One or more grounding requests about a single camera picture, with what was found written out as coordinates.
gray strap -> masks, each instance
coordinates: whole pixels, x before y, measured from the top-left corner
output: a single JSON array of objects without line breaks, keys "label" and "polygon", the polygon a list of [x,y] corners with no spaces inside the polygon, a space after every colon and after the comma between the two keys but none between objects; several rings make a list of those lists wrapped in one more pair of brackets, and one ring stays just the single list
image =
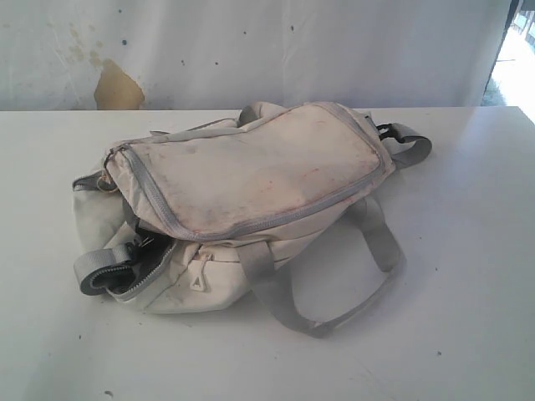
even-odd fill
[{"label": "gray strap", "polygon": [[128,265],[134,260],[132,247],[121,244],[113,248],[83,254],[74,262],[74,273],[85,295],[98,295],[106,292],[104,287],[94,287],[93,280],[111,268]]},{"label": "gray strap", "polygon": [[429,155],[433,147],[428,138],[421,136],[406,125],[392,123],[379,125],[377,128],[387,129],[387,131],[380,136],[382,140],[385,138],[394,138],[400,144],[409,144],[414,142],[409,149],[391,156],[398,170],[420,163]]},{"label": "gray strap", "polygon": [[[385,224],[379,204],[367,197],[350,209],[379,269],[391,272],[400,260],[401,250]],[[297,310],[293,300],[290,269],[286,266],[275,270],[273,255],[265,241],[236,249],[245,276],[260,302],[285,327],[316,338],[322,337],[372,303],[392,277],[389,274],[371,296],[343,315],[327,322],[315,322],[302,316]]]}]

white bag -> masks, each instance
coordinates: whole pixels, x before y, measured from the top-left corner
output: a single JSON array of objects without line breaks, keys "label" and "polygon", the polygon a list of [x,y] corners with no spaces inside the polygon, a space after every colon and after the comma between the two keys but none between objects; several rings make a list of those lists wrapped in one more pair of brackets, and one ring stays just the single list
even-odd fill
[{"label": "white bag", "polygon": [[[348,210],[383,272],[400,249],[368,196],[395,167],[422,161],[427,138],[333,103],[257,103],[238,119],[115,144],[74,184],[84,250],[80,289],[154,313],[223,309],[252,289],[285,326],[319,337],[302,317],[292,260]],[[390,156],[380,141],[415,142]]]}]

